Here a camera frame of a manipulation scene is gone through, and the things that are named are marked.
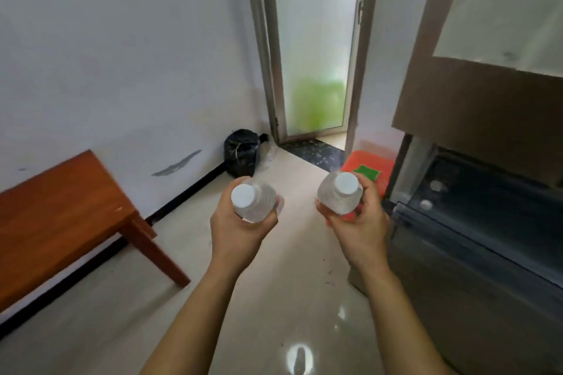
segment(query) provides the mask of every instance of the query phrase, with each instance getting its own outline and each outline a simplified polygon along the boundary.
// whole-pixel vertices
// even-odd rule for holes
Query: frosted glass
[[[563,0],[454,0],[434,56],[563,76]]]
[[[276,0],[288,135],[342,126],[356,0]]]

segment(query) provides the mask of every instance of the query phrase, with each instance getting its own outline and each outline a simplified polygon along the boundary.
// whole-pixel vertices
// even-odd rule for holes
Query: plastic water bottle
[[[272,209],[279,215],[284,205],[284,198],[270,184],[252,178],[233,189],[231,201],[237,215],[250,222],[262,221]]]
[[[338,215],[346,215],[357,207],[363,193],[353,173],[336,171],[329,173],[320,183],[317,199]]]

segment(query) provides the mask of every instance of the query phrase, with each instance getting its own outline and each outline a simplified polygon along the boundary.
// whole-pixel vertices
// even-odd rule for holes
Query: wooden bench
[[[117,232],[176,284],[190,283],[91,151],[0,193],[0,311]]]

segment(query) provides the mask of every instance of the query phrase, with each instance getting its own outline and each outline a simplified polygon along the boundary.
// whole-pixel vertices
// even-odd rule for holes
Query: hand
[[[211,216],[211,243],[213,247],[210,268],[238,277],[250,265],[260,249],[264,237],[278,223],[278,214],[272,210],[261,222],[243,221],[236,215],[231,193],[243,176],[229,183],[223,191],[217,209]]]
[[[387,229],[389,216],[379,201],[374,182],[361,173],[353,173],[364,189],[362,208],[356,211],[356,219],[344,221],[340,215],[317,201],[316,208],[328,222],[340,242],[344,256],[360,272],[362,277],[388,272]]]

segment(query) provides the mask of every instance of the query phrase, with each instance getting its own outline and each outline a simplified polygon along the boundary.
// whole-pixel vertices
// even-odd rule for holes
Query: glass door
[[[283,143],[346,131],[362,0],[263,3],[274,137]]]

